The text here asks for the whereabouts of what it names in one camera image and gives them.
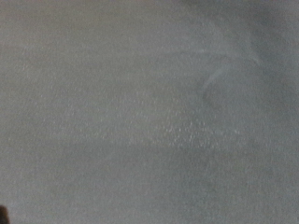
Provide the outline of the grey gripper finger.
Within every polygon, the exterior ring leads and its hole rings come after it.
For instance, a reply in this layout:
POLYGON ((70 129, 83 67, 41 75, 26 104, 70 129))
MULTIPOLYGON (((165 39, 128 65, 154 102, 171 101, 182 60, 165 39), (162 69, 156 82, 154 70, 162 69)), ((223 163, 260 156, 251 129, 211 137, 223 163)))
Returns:
POLYGON ((0 205, 0 224, 9 224, 8 211, 3 205, 0 205))

